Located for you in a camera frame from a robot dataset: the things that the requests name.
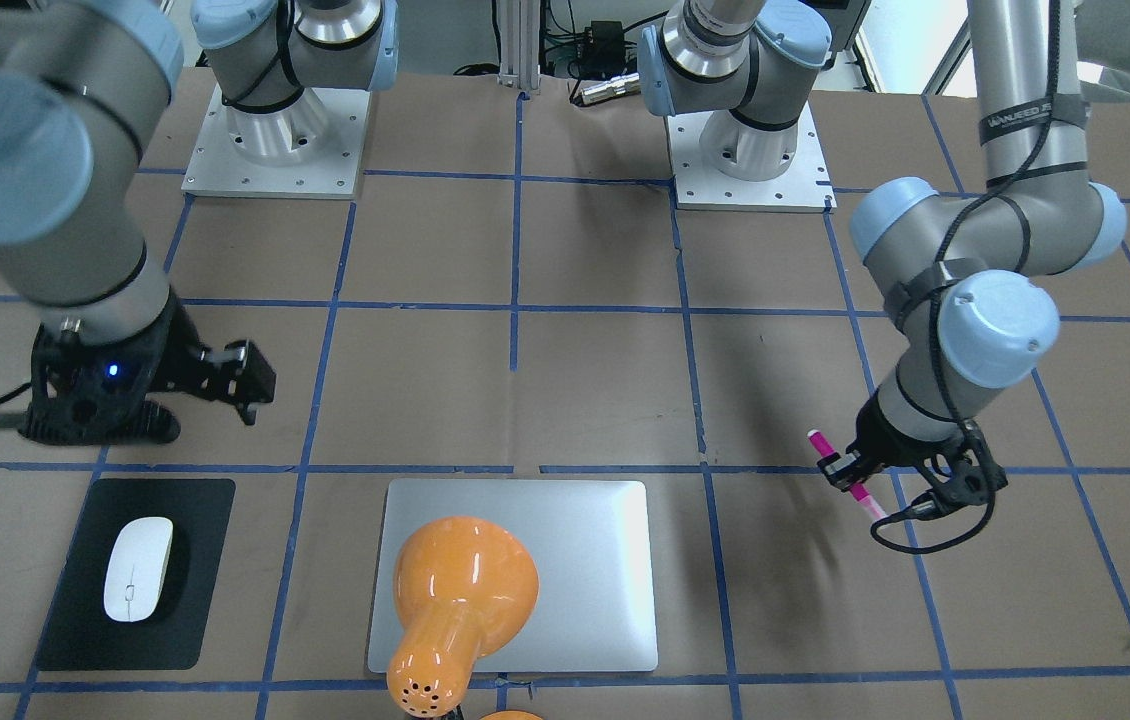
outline orange gourd-shaped object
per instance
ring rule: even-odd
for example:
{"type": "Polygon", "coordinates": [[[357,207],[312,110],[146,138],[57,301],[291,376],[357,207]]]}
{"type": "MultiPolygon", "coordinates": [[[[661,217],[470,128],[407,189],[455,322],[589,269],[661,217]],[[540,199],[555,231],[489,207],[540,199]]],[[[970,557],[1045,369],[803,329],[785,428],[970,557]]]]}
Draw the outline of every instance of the orange gourd-shaped object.
{"type": "Polygon", "coordinates": [[[459,706],[475,661],[520,632],[538,601],[538,570],[513,534],[479,518],[424,524],[395,557],[395,615],[405,637],[386,691],[415,717],[459,706]]]}

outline white mouse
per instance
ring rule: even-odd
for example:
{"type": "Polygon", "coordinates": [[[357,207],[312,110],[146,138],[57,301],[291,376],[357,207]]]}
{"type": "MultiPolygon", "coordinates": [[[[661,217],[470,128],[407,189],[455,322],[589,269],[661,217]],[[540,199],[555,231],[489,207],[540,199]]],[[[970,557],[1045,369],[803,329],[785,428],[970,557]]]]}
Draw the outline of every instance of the white mouse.
{"type": "Polygon", "coordinates": [[[173,523],[167,518],[139,518],[121,528],[103,583],[103,610],[108,618],[137,623],[153,616],[172,541],[173,523]]]}

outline blue joint cap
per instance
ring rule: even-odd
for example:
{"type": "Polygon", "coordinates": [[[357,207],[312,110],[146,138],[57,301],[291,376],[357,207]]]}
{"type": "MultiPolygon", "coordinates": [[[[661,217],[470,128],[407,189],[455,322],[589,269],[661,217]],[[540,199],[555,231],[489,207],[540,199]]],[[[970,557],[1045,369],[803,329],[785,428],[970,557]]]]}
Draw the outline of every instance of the blue joint cap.
{"type": "Polygon", "coordinates": [[[939,310],[944,356],[976,387],[1012,387],[1058,340],[1058,306],[1049,293],[1009,270],[970,275],[939,310]]]}
{"type": "Polygon", "coordinates": [[[766,45],[793,63],[822,69],[831,51],[831,27],[810,6],[798,0],[770,0],[760,8],[756,29],[766,45]]]}
{"type": "Polygon", "coordinates": [[[658,51],[658,27],[647,26],[641,32],[637,44],[637,72],[641,73],[641,96],[646,102],[649,114],[669,118],[676,114],[671,102],[671,86],[667,83],[667,66],[658,51]]]}
{"type": "Polygon", "coordinates": [[[29,242],[66,222],[93,174],[89,133],[62,97],[0,70],[0,245],[29,242]]]}
{"type": "Polygon", "coordinates": [[[897,177],[876,188],[863,197],[849,218],[849,234],[854,238],[858,258],[867,263],[876,243],[885,237],[894,223],[922,200],[937,196],[930,183],[921,177],[897,177]]]}
{"type": "Polygon", "coordinates": [[[395,0],[383,0],[383,17],[379,19],[379,60],[370,77],[370,92],[391,90],[395,85],[395,69],[400,67],[400,46],[395,40],[395,0]]]}
{"type": "Polygon", "coordinates": [[[277,0],[195,0],[191,27],[205,50],[221,50],[241,42],[272,17],[277,0]]]}
{"type": "Polygon", "coordinates": [[[1099,225],[1099,234],[1094,238],[1094,245],[1090,245],[1090,250],[1068,270],[1099,263],[1112,255],[1116,248],[1121,248],[1129,224],[1124,205],[1121,202],[1121,197],[1116,196],[1116,191],[1096,182],[1090,182],[1090,186],[1099,193],[1099,199],[1103,200],[1103,224],[1099,225]]]}
{"type": "Polygon", "coordinates": [[[134,37],[137,44],[144,46],[153,61],[160,68],[169,86],[169,101],[173,101],[173,88],[179,83],[182,70],[182,38],[179,29],[173,27],[169,18],[164,17],[153,0],[67,0],[70,3],[89,8],[103,15],[134,37]]]}

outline metal plate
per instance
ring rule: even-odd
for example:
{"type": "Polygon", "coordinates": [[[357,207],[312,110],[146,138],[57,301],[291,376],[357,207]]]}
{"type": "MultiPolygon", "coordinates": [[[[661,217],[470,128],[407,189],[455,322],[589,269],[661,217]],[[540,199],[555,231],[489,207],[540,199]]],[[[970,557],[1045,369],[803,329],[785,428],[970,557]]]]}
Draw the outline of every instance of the metal plate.
{"type": "Polygon", "coordinates": [[[792,167],[765,182],[740,181],[713,168],[703,159],[698,137],[711,113],[689,113],[667,119],[667,146],[676,174],[676,205],[687,210],[758,210],[767,212],[822,212],[836,197],[831,191],[827,162],[806,104],[801,111],[801,142],[792,167]]]}
{"type": "Polygon", "coordinates": [[[501,524],[538,567],[538,604],[478,673],[623,673],[658,665],[646,489],[635,480],[397,479],[386,489],[370,621],[372,673],[385,673],[405,630],[395,556],[414,530],[450,515],[501,524]]]}
{"type": "Polygon", "coordinates": [[[221,90],[214,87],[195,149],[186,162],[182,190],[209,197],[304,197],[350,200],[360,179],[360,155],[370,120],[370,93],[313,88],[323,102],[337,137],[315,159],[287,167],[251,163],[232,142],[221,113],[221,90]]]}

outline black mouse pad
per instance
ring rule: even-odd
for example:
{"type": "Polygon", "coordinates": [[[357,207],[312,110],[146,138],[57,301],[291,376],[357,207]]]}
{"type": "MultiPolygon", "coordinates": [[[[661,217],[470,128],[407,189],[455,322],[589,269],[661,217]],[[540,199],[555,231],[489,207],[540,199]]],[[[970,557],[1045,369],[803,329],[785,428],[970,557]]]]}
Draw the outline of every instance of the black mouse pad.
{"type": "Polygon", "coordinates": [[[85,496],[45,636],[41,670],[185,670],[200,657],[236,483],[231,479],[97,480],[85,496]],[[112,546],[130,520],[173,521],[157,609],[118,623],[103,610],[112,546]]]}

